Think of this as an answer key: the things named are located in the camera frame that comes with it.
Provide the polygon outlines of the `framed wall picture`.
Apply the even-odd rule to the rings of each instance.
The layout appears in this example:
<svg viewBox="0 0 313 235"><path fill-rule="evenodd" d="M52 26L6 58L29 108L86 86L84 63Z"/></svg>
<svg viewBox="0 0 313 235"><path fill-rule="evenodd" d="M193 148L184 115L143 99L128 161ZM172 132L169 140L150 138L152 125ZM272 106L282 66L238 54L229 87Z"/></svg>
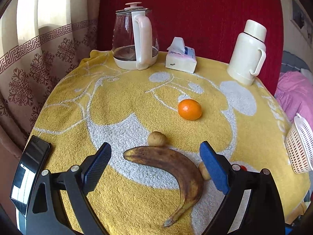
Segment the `framed wall picture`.
<svg viewBox="0 0 313 235"><path fill-rule="evenodd" d="M305 12L301 9L299 4L292 0L292 16L291 21L296 28L301 32L308 45L312 46L312 23L306 16Z"/></svg>

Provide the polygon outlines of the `small brown longan fruit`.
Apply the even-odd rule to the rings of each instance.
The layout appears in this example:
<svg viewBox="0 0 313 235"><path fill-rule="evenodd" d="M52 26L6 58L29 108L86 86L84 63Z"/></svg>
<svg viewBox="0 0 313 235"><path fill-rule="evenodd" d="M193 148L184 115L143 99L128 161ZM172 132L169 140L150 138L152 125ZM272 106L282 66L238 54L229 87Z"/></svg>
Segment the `small brown longan fruit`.
<svg viewBox="0 0 313 235"><path fill-rule="evenodd" d="M167 143L167 137L161 132L151 132L148 136L149 146L165 146Z"/></svg>

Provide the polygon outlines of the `orange mandarin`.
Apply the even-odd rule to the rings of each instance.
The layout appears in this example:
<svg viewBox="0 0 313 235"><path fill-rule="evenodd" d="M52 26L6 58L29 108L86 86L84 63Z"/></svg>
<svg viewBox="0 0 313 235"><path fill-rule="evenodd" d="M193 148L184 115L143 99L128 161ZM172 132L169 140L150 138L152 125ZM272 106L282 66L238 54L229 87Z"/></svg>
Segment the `orange mandarin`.
<svg viewBox="0 0 313 235"><path fill-rule="evenodd" d="M193 99L185 99L178 104L178 114L186 120L197 120L202 116L202 107Z"/></svg>

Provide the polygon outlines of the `pink duvet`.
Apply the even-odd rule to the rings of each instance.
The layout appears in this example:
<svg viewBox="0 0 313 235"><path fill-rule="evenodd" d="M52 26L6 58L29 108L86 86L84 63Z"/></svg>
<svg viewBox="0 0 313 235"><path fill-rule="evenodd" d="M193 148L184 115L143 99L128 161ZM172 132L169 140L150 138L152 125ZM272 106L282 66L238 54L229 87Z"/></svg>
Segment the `pink duvet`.
<svg viewBox="0 0 313 235"><path fill-rule="evenodd" d="M312 127L312 83L300 72L280 73L275 99L290 122L300 114Z"/></svg>

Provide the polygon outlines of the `red tomato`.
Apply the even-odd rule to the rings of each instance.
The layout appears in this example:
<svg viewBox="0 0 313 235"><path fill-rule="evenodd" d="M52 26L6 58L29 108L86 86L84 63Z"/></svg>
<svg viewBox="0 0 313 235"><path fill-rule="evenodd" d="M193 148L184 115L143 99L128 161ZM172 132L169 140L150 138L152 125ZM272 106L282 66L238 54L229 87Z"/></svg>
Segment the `red tomato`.
<svg viewBox="0 0 313 235"><path fill-rule="evenodd" d="M242 170L247 171L247 168L243 165L240 166L242 168Z"/></svg>

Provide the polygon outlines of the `red curtain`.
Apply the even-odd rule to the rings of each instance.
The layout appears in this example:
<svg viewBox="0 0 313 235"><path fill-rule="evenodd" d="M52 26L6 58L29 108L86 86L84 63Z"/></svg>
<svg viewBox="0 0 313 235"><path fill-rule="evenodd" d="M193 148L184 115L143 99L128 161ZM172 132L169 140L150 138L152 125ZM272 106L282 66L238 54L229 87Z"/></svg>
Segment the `red curtain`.
<svg viewBox="0 0 313 235"><path fill-rule="evenodd" d="M182 37L196 55L228 63L238 34L247 20L266 30L266 60L259 79L274 93L283 55L284 27L281 0L100 0L97 48L112 48L116 11L129 2L152 10L160 50Z"/></svg>

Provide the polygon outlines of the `black smartphone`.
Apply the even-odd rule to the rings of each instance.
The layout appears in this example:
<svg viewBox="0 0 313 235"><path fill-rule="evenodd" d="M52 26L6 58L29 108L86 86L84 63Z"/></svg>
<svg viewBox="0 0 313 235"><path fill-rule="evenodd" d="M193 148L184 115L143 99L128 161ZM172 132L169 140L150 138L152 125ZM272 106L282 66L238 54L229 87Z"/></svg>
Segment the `black smartphone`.
<svg viewBox="0 0 313 235"><path fill-rule="evenodd" d="M33 135L29 139L12 183L10 199L16 209L27 215L32 189L46 162L51 144Z"/></svg>

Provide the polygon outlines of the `white plastic basket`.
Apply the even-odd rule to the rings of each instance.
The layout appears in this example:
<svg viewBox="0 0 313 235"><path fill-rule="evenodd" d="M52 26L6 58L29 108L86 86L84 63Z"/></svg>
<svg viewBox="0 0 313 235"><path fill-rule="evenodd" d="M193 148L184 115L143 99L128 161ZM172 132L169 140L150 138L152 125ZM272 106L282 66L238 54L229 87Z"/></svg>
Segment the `white plastic basket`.
<svg viewBox="0 0 313 235"><path fill-rule="evenodd" d="M297 113L285 139L285 146L295 174L312 171L312 144L312 129L307 120Z"/></svg>

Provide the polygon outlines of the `cream thermos flask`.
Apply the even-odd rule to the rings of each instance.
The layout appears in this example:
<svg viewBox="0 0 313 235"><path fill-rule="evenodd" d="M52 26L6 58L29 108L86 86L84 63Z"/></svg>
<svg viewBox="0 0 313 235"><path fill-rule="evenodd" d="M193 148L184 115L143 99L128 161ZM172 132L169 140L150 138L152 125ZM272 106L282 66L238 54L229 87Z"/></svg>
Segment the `cream thermos flask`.
<svg viewBox="0 0 313 235"><path fill-rule="evenodd" d="M266 60L266 34L263 25L247 20L244 31L238 35L227 73L239 83L250 86L259 75Z"/></svg>

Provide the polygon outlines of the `yellow white towel cloth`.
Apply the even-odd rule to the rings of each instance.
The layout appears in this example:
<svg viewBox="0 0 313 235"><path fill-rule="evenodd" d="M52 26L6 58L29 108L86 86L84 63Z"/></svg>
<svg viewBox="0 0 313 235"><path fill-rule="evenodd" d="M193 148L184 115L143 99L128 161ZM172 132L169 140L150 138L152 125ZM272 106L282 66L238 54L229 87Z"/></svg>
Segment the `yellow white towel cloth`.
<svg viewBox="0 0 313 235"><path fill-rule="evenodd" d="M195 73L184 73L167 69L160 54L146 70L123 70L111 52L91 52L56 85L32 130L52 145L46 168L66 171L107 142L112 157L87 198L110 234L201 234L223 200L213 182L206 181L198 203L166 228L164 221L180 202L176 179L123 157L158 131L196 165L200 144L207 141L231 163L249 171L269 169L289 215L310 188L309 176L295 174L290 165L284 145L290 122L259 79L245 87L226 68L199 58ZM178 114L185 99L201 105L200 118Z"/></svg>

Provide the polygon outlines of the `patterned beige curtain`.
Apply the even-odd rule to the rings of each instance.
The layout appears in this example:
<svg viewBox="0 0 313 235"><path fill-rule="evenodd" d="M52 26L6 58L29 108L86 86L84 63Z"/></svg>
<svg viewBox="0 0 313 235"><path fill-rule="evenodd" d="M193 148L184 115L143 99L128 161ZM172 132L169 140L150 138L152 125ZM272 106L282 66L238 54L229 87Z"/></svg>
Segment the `patterned beige curtain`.
<svg viewBox="0 0 313 235"><path fill-rule="evenodd" d="M100 0L1 0L1 150L19 159L58 82L96 48Z"/></svg>

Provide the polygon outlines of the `tissue pack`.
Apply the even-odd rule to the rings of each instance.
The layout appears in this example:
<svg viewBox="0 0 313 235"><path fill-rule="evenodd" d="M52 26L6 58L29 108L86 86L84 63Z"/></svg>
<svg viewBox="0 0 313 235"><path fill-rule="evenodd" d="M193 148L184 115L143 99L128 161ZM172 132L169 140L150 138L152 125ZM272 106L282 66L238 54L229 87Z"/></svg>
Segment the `tissue pack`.
<svg viewBox="0 0 313 235"><path fill-rule="evenodd" d="M181 37L174 37L167 48L165 67L172 70L194 73L197 65L195 49L185 46Z"/></svg>

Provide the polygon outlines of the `overripe brown banana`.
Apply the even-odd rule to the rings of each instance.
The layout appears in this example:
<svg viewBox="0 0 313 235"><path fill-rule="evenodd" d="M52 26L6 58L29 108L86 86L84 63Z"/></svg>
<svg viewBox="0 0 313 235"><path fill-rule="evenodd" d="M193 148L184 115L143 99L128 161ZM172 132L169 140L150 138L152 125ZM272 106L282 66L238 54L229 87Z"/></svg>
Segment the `overripe brown banana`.
<svg viewBox="0 0 313 235"><path fill-rule="evenodd" d="M204 180L196 165L185 155L165 147L139 146L123 153L124 159L140 165L162 169L173 175L180 190L180 204L165 220L169 227L202 197Z"/></svg>

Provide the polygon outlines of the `grey bed headboard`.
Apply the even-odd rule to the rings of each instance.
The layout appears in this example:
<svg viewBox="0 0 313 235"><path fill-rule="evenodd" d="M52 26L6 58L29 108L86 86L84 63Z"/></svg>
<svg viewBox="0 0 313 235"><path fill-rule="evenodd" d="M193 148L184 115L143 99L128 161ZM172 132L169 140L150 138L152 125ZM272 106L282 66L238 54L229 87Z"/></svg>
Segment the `grey bed headboard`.
<svg viewBox="0 0 313 235"><path fill-rule="evenodd" d="M301 69L308 70L311 72L309 66L298 56L283 51L282 63L281 63L281 73L286 73L288 71L301 72Z"/></svg>

